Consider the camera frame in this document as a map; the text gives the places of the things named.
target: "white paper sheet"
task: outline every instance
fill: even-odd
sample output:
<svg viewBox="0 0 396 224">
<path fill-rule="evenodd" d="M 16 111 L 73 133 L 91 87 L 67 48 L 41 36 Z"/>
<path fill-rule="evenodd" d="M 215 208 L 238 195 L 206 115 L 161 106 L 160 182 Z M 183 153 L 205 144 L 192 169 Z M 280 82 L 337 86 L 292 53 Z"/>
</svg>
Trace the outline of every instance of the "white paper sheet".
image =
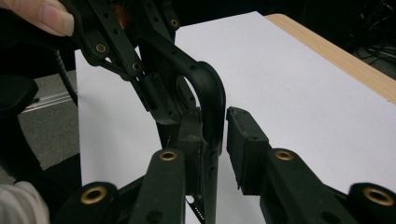
<svg viewBox="0 0 396 224">
<path fill-rule="evenodd" d="M 345 193 L 357 182 L 396 191 L 396 106 L 260 14 L 182 27 L 177 45 L 217 70 L 227 107 L 249 111 L 272 147 L 297 152 L 322 182 Z M 80 54 L 77 72 L 83 183 L 122 187 L 161 148 L 154 120 L 117 75 Z M 259 198 L 236 190 L 223 142 L 217 221 L 263 223 Z"/>
</svg>

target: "finger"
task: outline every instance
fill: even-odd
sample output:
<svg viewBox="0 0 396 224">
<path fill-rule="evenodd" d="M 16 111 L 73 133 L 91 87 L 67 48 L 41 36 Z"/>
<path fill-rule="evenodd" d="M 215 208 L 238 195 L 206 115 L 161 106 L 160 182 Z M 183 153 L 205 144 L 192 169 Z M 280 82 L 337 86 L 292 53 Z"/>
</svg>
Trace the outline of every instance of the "finger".
<svg viewBox="0 0 396 224">
<path fill-rule="evenodd" d="M 58 0 L 2 0 L 16 14 L 53 35 L 74 31 L 74 18 Z"/>
<path fill-rule="evenodd" d="M 8 6 L 6 5 L 6 3 L 3 0 L 0 0 L 0 7 L 9 9 Z"/>
</svg>

